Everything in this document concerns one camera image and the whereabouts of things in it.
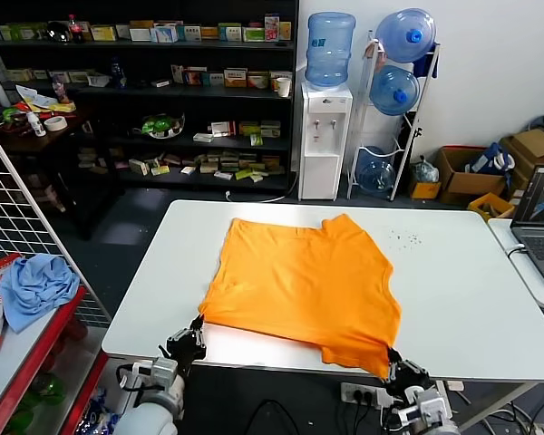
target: blue water jug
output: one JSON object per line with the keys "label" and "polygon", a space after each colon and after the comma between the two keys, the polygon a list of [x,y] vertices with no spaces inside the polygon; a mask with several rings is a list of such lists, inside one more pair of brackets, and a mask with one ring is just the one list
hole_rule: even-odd
{"label": "blue water jug", "polygon": [[395,169],[387,158],[377,157],[384,155],[383,150],[378,147],[367,147],[367,149],[373,154],[366,150],[359,150],[355,168],[356,182],[365,193],[386,198],[395,182]]}
{"label": "blue water jug", "polygon": [[402,115],[417,103],[419,82],[410,72],[385,65],[374,75],[369,97],[385,115]]}
{"label": "blue water jug", "polygon": [[355,25],[352,15],[339,12],[321,12],[308,17],[305,77],[309,82],[321,87],[346,82]]}
{"label": "blue water jug", "polygon": [[424,57],[435,42],[435,22],[422,9],[404,9],[387,16],[377,27],[376,38],[387,57],[409,63]]}

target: metal rack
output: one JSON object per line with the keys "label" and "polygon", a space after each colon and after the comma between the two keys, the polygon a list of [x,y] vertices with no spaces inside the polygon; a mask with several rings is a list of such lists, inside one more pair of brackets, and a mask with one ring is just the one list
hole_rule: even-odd
{"label": "metal rack", "polygon": [[353,190],[353,186],[358,186],[358,183],[355,177],[355,170],[356,170],[356,163],[358,161],[360,152],[367,152],[375,157],[391,158],[392,164],[393,164],[394,156],[397,153],[402,152],[403,155],[401,158],[401,164],[399,165],[399,168],[397,169],[397,176],[393,184],[393,190],[391,192],[391,195],[389,195],[388,197],[390,201],[394,200],[395,195],[397,193],[397,189],[399,188],[399,181],[401,180],[401,176],[403,175],[403,168],[405,166],[407,158],[409,157],[411,144],[415,137],[421,135],[422,129],[419,127],[420,114],[421,114],[420,109],[422,108],[423,100],[425,99],[425,95],[427,94],[427,91],[429,89],[429,84],[433,76],[433,71],[435,70],[435,64],[437,63],[440,49],[441,49],[441,46],[438,43],[435,43],[435,47],[433,51],[428,53],[428,55],[432,56],[432,62],[431,62],[431,65],[429,66],[429,70],[427,71],[427,75],[425,77],[423,90],[421,91],[419,101],[417,102],[417,107],[415,109],[415,117],[413,118],[413,121],[410,121],[409,118],[407,117],[408,112],[402,115],[401,122],[406,122],[410,128],[409,136],[407,137],[407,141],[404,144],[404,147],[401,146],[401,144],[399,143],[395,135],[393,135],[393,141],[394,141],[393,150],[383,155],[379,155],[379,154],[375,154],[373,151],[369,150],[366,146],[364,146],[361,143],[361,136],[363,134],[364,119],[366,117],[367,108],[369,106],[374,106],[369,101],[369,92],[371,90],[371,85],[373,83],[373,78],[374,78],[375,70],[377,67],[379,55],[384,54],[383,46],[379,43],[379,40],[374,39],[372,32],[369,32],[368,46],[365,52],[372,53],[372,55],[371,57],[366,56],[364,58],[363,71],[361,73],[361,83],[360,83],[359,90],[355,99],[354,115],[353,115],[353,120],[351,122],[352,131],[349,134],[349,139],[347,143],[347,147],[351,147],[355,149],[353,164],[347,170],[347,179],[348,179],[348,189],[346,191],[347,199],[351,198],[351,192]]}
{"label": "metal rack", "polygon": [[25,256],[44,253],[64,257],[87,290],[75,314],[89,326],[109,327],[109,313],[0,145],[0,258],[15,252]]}

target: t-shirt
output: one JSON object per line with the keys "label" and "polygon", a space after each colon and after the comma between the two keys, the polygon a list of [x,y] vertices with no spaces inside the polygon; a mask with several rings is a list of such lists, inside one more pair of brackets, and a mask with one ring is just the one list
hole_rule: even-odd
{"label": "t-shirt", "polygon": [[347,215],[320,229],[236,218],[199,311],[209,323],[310,343],[325,363],[385,378],[401,318],[392,272]]}

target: tape roll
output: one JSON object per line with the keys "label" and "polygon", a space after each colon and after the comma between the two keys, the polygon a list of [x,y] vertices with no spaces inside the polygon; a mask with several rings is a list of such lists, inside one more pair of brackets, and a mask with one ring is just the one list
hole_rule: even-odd
{"label": "tape roll", "polygon": [[46,127],[46,129],[49,131],[63,130],[66,129],[67,125],[66,119],[62,116],[55,116],[44,122],[44,127]]}

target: wire grid panel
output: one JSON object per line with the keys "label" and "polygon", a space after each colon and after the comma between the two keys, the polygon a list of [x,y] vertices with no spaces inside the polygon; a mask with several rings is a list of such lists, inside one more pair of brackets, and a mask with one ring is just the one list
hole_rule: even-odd
{"label": "wire grid panel", "polygon": [[76,315],[89,326],[108,327],[111,317],[56,235],[0,145],[0,258],[52,254],[65,258],[87,293]]}

